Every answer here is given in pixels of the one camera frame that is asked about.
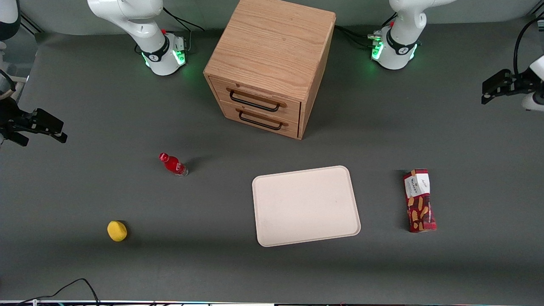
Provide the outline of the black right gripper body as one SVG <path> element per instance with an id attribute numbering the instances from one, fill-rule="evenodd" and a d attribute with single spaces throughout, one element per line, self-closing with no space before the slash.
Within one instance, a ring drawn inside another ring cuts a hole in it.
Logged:
<path id="1" fill-rule="evenodd" d="M 20 132 L 29 131 L 31 126 L 31 115 L 20 110 L 14 99 L 7 97 L 0 101 L 0 132 L 4 141 L 26 147 L 29 139 Z"/>

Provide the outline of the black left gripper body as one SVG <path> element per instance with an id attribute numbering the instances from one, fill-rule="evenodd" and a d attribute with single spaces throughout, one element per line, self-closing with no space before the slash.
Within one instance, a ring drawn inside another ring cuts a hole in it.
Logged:
<path id="1" fill-rule="evenodd" d="M 537 75 L 531 68 L 524 72 L 512 75 L 512 83 L 509 96 L 517 94 L 530 94 L 537 90 Z"/>

